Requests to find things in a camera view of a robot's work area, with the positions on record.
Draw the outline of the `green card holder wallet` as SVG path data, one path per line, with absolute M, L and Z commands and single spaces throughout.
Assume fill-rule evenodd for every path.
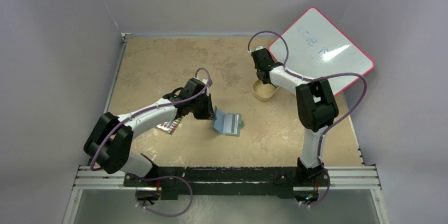
M 244 127 L 242 115 L 238 113 L 226 113 L 217 106 L 214 108 L 216 118 L 213 121 L 212 129 L 220 135 L 239 136 Z

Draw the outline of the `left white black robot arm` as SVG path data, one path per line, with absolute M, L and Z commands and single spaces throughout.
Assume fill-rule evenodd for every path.
M 133 154 L 132 141 L 144 132 L 193 114 L 198 120 L 214 120 L 209 87 L 211 80 L 191 78 L 186 85 L 164 95 L 155 103 L 128 114 L 102 114 L 86 143 L 84 152 L 108 174 L 118 171 L 137 175 L 143 186 L 157 181 L 156 165 L 143 154 Z

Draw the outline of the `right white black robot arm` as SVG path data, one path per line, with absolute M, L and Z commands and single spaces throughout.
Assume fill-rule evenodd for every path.
M 327 79 L 305 79 L 275 62 L 266 48 L 250 53 L 256 75 L 263 84 L 284 88 L 296 97 L 298 117 L 305 128 L 302 152 L 297 160 L 297 180 L 310 185 L 322 173 L 321 152 L 324 131 L 339 114 Z

